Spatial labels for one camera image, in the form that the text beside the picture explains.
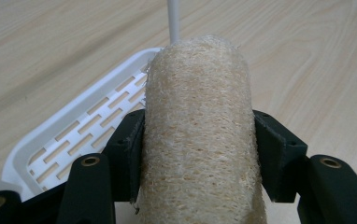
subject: white rod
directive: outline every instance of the white rod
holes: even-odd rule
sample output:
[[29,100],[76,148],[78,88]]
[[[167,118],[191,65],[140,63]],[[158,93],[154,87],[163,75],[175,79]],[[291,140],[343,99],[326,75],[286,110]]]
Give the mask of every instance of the white rod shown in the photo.
[[179,0],[167,0],[170,44],[179,40]]

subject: wooden table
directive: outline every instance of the wooden table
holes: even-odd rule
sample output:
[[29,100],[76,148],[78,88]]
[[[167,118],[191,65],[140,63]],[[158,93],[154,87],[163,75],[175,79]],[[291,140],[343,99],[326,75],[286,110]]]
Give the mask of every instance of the wooden table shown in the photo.
[[[181,37],[231,40],[253,108],[357,172],[357,1],[182,1]],[[0,0],[0,177],[28,132],[133,53],[168,44],[166,2]],[[269,223],[299,223],[266,198]]]

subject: loofah sponge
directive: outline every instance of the loofah sponge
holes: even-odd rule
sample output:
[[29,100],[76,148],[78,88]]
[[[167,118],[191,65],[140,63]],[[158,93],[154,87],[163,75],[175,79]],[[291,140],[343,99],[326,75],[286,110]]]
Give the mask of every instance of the loofah sponge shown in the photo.
[[148,73],[142,223],[266,223],[241,54],[212,35],[181,40]]

